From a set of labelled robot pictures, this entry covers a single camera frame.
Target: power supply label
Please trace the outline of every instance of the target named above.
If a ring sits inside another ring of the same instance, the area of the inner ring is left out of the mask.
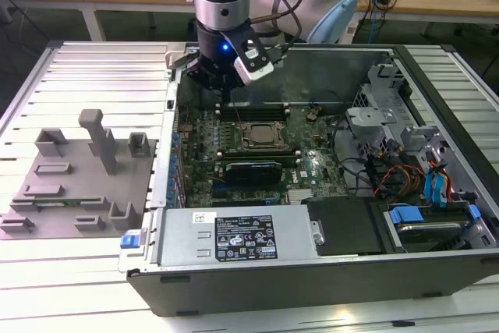
[[[218,261],[277,259],[272,216],[216,218],[215,257]]]

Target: metal bracket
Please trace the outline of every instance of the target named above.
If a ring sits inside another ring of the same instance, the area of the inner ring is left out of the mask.
[[[421,151],[438,134],[436,126],[407,126],[402,130],[400,138],[406,151]]]

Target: wire bundle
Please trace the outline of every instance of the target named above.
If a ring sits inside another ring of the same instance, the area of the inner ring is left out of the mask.
[[[388,177],[396,172],[400,172],[404,178],[402,188],[393,196],[387,199],[387,203],[396,203],[410,193],[414,193],[419,189],[419,186],[424,178],[423,171],[414,165],[394,165],[385,173],[381,179],[381,184],[384,184]],[[374,196],[380,192],[380,188],[374,190]]]
[[[368,1],[369,3],[367,5],[366,13],[364,13],[363,18],[360,20],[359,26],[357,27],[357,31],[365,30],[363,29],[363,25],[366,22],[367,16],[370,14],[369,19],[371,20],[371,28],[368,31],[370,32],[369,43],[372,43],[374,40],[374,33],[380,32],[381,28],[384,25],[387,12],[395,7],[398,0],[391,0],[391,4],[388,5],[379,4],[376,0],[368,0]],[[381,11],[381,17],[380,17],[381,24],[378,28],[376,28],[377,24],[377,20],[375,17],[376,10]]]

